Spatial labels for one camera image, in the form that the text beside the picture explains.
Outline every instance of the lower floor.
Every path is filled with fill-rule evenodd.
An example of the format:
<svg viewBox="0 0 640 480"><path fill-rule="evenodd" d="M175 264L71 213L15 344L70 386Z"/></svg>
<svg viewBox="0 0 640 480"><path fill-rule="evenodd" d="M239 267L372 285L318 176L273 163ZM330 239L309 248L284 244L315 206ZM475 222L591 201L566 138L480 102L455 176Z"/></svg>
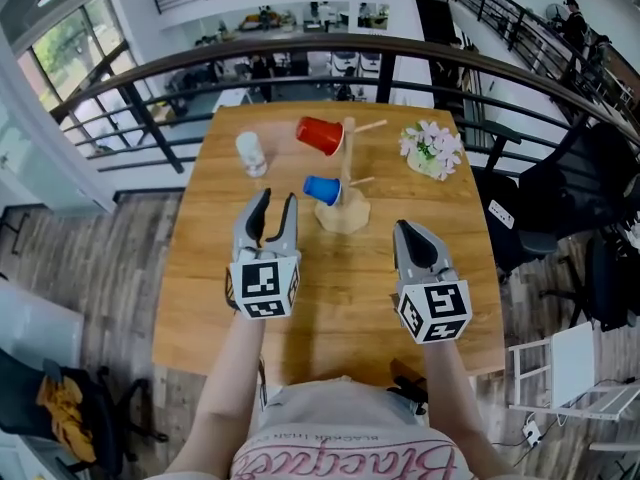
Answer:
<svg viewBox="0 0 640 480"><path fill-rule="evenodd" d="M19 256L11 254L11 233L3 230L0 236L0 272L21 287L84 315L83 367L95 371L100 365L108 366L116 395L135 378L152 381L153 425L170 439L158 444L132 437L139 460L125 466L122 478L127 480L158 474L167 467L186 440L204 384L202 376L151 361L155 311L181 198L179 193L125 195L113 215L93 218L61 218L46 209L30 210L18 241ZM21 214L22 210L12 210L7 218L17 223ZM520 267L502 286L507 346L541 339L568 326L572 303L554 298L540 301L538 292L571 288L557 260L569 255L582 265L584 238L564 240L556 255ZM640 376L637 328L596 336L599 380ZM531 367L541 359L524 358ZM537 416L546 435L529 452L526 444L519 444L526 414L506 408L513 399L512 376L513 364L507 358L505 371L476 378L489 438L507 461L517 464L519 472L540 478L619 478L615 460L624 463L629 457L589 452L588 446L595 440L633 439L640 432L640 420L627 419L625 414L618 423L577 418L563 423L553 416ZM525 396L544 389L538 382L525 385ZM148 414L140 402L135 409L141 417Z"/></svg>

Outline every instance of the wooden stand base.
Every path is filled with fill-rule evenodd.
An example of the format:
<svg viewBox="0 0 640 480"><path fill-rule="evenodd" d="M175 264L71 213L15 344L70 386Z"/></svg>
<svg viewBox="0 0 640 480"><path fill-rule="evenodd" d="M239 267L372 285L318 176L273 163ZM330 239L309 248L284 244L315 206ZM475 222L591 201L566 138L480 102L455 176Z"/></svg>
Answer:
<svg viewBox="0 0 640 480"><path fill-rule="evenodd" d="M316 204L315 214L320 225L331 233L350 235L369 222L371 203L357 188L346 188L342 203L327 206L323 202Z"/></svg>

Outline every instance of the white bottle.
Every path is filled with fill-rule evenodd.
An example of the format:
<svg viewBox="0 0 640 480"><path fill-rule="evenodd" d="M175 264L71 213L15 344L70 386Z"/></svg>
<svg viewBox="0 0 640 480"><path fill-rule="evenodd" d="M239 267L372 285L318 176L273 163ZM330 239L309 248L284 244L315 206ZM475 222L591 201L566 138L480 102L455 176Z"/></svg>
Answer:
<svg viewBox="0 0 640 480"><path fill-rule="evenodd" d="M236 138L236 149L249 176L252 178L264 176L267 172L267 161L258 135L254 132L242 132Z"/></svg>

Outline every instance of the white marker cube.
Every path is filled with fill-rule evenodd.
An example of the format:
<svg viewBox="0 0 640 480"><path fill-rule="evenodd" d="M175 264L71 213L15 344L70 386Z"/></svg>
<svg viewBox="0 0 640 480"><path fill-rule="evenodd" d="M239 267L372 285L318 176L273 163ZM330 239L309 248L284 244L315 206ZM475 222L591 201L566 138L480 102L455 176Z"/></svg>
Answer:
<svg viewBox="0 0 640 480"><path fill-rule="evenodd" d="M232 263L231 283L236 304L245 318L289 316L300 286L298 258Z"/></svg>
<svg viewBox="0 0 640 480"><path fill-rule="evenodd" d="M472 317L467 282L407 285L397 311L416 343L455 340Z"/></svg>

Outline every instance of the power outlet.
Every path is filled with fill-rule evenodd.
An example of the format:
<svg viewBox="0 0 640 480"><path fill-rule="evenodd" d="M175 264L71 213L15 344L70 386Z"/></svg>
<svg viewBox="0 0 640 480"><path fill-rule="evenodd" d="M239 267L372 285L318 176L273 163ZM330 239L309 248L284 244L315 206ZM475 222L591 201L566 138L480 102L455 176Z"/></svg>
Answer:
<svg viewBox="0 0 640 480"><path fill-rule="evenodd" d="M507 210L500 206L500 204L498 204L495 199L492 199L489 203L489 211L509 229L513 227L513 222L515 219Z"/></svg>
<svg viewBox="0 0 640 480"><path fill-rule="evenodd" d="M535 421L530 421L522 428L522 433L524 437L527 438L527 442L531 448L535 448L538 446L538 443L542 440L542 435L540 434L540 429L538 425L536 425Z"/></svg>

